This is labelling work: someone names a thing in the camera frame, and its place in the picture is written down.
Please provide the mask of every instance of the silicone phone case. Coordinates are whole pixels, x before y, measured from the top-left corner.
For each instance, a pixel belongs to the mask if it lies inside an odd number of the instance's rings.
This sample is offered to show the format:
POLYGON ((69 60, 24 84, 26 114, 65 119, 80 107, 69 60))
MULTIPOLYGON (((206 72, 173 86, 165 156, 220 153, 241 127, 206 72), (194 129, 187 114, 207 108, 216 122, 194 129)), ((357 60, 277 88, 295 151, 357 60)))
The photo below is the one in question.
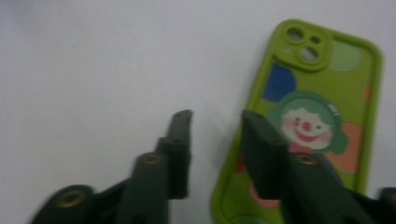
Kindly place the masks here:
MULTIPOLYGON (((380 53, 368 41, 305 21, 283 21, 246 109, 266 116, 290 142, 290 153, 315 154, 346 188, 363 193, 380 67, 380 53)), ((251 184, 240 132, 212 195, 213 217, 220 224, 283 223, 281 202, 260 199, 251 184)))

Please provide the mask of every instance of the cartoon face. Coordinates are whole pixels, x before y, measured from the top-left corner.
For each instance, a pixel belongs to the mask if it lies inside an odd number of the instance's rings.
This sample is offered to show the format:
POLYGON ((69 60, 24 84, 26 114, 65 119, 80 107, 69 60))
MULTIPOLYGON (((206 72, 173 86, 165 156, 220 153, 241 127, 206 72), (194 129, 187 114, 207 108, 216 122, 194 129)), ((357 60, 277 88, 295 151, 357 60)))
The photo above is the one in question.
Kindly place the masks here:
POLYGON ((331 143, 332 126, 325 123, 320 114, 300 107, 288 110, 282 117, 281 130, 290 141, 314 150, 328 147, 331 143))

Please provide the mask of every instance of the blue patch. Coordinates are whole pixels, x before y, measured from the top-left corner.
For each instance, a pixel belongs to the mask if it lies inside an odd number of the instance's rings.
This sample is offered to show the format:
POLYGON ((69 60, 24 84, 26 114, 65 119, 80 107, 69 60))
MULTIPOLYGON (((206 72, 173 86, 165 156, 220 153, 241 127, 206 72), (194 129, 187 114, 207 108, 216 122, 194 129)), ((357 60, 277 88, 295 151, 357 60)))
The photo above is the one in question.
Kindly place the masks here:
POLYGON ((277 103, 285 95, 296 90, 294 74, 286 67, 274 63, 271 74, 268 77, 262 99, 277 103))

